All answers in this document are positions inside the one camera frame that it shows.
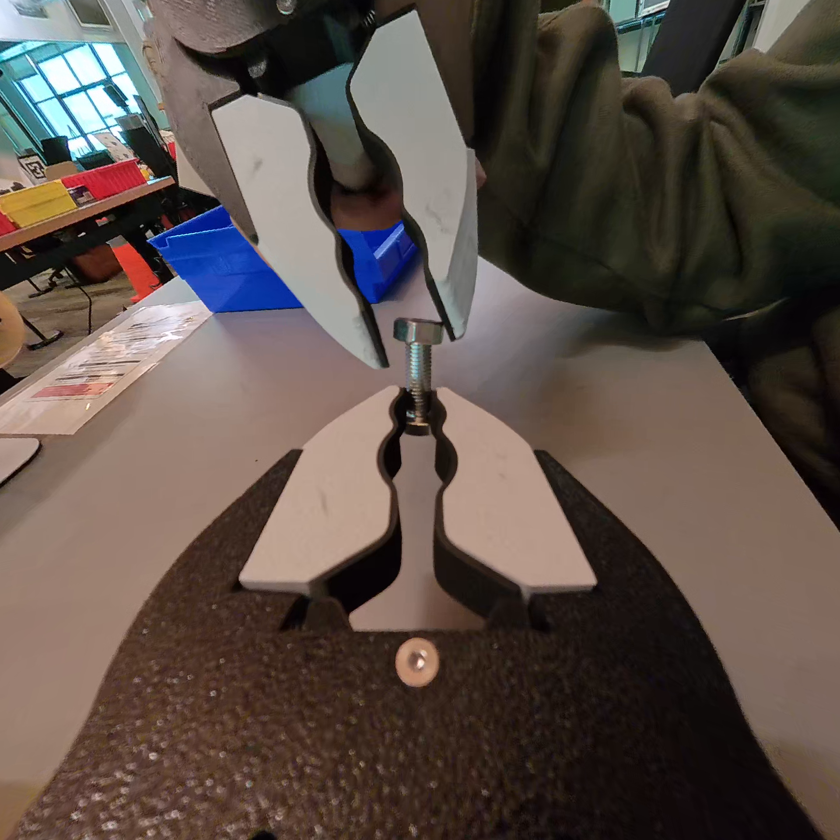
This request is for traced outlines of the silver hex bolt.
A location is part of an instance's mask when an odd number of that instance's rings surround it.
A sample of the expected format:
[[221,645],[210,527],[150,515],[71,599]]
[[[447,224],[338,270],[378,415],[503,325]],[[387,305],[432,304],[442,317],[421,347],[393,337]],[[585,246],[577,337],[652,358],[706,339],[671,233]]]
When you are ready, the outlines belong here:
[[430,411],[432,400],[433,347],[443,342],[444,325],[424,319],[397,318],[394,339],[405,345],[406,392],[417,414]]

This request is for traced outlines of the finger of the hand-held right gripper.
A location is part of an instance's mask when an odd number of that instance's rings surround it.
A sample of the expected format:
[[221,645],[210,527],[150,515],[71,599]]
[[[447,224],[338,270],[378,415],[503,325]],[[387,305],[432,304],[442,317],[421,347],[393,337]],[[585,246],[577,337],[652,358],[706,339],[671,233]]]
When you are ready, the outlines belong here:
[[316,190],[317,141],[284,101],[240,96],[212,112],[257,249],[314,321],[372,369],[388,367],[369,303]]
[[416,7],[372,31],[350,73],[348,100],[363,141],[396,175],[429,294],[449,338],[460,340],[478,270],[476,155]]

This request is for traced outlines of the laminated instruction sheet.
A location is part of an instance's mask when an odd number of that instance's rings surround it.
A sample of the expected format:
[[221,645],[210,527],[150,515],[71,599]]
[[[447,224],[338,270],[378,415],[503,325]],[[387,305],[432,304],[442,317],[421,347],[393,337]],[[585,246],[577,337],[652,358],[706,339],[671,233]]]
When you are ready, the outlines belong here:
[[2,406],[3,436],[69,436],[201,327],[200,301],[130,314]]

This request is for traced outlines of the large window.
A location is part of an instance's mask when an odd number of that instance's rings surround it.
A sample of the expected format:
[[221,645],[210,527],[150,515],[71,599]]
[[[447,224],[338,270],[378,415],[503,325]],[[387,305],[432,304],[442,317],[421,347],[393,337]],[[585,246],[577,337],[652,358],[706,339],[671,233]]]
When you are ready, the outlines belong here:
[[76,160],[123,141],[119,119],[141,114],[136,66],[125,45],[90,41],[3,41],[2,92],[38,139],[65,137]]

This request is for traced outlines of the beige round chair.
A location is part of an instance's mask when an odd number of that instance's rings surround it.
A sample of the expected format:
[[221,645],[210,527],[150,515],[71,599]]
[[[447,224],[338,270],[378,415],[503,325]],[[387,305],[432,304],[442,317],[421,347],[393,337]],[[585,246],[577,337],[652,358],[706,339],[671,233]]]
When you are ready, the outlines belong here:
[[1,292],[1,394],[10,390],[18,379],[8,373],[11,364],[23,349],[26,327],[15,304]]

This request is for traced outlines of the person's green hoodie torso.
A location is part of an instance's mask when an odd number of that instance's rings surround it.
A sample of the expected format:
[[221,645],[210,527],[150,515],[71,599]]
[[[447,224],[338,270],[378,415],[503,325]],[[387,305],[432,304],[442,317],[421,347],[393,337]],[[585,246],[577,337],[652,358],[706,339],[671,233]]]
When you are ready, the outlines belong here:
[[704,338],[838,526],[838,288],[727,320]]

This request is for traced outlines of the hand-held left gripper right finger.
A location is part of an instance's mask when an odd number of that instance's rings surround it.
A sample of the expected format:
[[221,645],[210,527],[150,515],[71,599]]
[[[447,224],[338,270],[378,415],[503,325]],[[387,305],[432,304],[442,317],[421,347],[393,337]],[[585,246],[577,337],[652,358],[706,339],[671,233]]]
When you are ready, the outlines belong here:
[[589,592],[596,576],[537,452],[510,426],[441,387],[434,394],[434,574],[459,604]]

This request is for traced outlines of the person's right hand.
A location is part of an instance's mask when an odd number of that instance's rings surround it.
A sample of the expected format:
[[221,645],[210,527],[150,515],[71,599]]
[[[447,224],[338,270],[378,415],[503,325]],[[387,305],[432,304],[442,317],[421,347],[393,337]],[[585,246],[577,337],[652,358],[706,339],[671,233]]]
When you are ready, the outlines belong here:
[[331,191],[332,224],[339,230],[386,230],[402,222],[403,200],[399,191],[379,181],[361,191],[338,182]]

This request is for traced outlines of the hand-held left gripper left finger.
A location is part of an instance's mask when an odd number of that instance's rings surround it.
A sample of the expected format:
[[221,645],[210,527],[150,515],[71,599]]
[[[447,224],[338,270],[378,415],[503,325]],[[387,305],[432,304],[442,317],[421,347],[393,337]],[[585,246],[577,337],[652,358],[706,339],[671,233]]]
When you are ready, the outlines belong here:
[[395,581],[402,396],[387,386],[307,441],[239,574],[244,589],[332,598],[352,613]]

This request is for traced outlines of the wooden background table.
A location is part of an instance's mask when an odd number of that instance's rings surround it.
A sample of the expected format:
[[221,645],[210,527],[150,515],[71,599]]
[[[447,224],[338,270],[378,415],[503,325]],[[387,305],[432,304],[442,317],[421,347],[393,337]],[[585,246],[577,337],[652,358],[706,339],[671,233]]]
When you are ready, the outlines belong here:
[[[165,203],[173,198],[176,187],[177,182],[171,176],[153,179],[115,196],[2,235],[1,290],[31,280],[46,270],[65,268],[73,258],[119,237],[138,251],[161,283],[168,282],[172,273],[150,244],[148,233],[165,215]],[[6,256],[12,249],[79,225],[86,226],[88,222],[92,222],[93,227],[83,234],[34,256],[19,261]]]

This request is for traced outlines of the orange traffic cone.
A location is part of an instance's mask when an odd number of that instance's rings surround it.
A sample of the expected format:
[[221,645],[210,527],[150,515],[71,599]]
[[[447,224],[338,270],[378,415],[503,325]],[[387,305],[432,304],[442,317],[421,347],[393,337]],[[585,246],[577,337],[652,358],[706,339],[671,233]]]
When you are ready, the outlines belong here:
[[134,291],[132,303],[140,302],[161,287],[161,280],[134,247],[128,243],[110,247]]

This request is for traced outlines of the dark panel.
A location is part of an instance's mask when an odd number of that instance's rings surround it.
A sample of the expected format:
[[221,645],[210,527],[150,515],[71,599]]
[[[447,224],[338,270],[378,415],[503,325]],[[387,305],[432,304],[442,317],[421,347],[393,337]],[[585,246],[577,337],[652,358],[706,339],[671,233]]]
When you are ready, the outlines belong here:
[[675,96],[695,92],[717,67],[744,1],[671,1],[641,77],[667,83]]

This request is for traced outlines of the red plastic bin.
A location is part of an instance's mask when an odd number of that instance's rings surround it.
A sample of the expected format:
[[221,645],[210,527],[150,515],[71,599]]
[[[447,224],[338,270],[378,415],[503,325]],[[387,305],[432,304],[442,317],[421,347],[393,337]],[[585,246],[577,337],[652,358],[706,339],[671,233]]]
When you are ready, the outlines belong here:
[[136,159],[107,164],[60,178],[66,189],[84,186],[93,198],[105,198],[127,192],[147,183]]

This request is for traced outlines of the blue plastic bin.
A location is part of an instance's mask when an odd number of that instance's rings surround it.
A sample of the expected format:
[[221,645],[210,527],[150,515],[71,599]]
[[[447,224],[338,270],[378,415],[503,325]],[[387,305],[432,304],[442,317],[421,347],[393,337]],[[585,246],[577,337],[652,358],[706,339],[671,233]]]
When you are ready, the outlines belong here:
[[[359,289],[371,304],[385,299],[417,255],[403,224],[339,233],[351,249]],[[150,244],[212,313],[302,307],[221,206],[152,237]]]

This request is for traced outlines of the person's right forearm green sleeve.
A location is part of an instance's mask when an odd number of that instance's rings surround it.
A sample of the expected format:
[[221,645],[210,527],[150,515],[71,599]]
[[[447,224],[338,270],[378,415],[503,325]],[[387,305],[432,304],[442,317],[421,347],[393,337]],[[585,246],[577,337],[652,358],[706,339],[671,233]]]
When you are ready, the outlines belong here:
[[838,285],[838,2],[674,97],[611,19],[474,2],[480,256],[539,294],[688,333]]

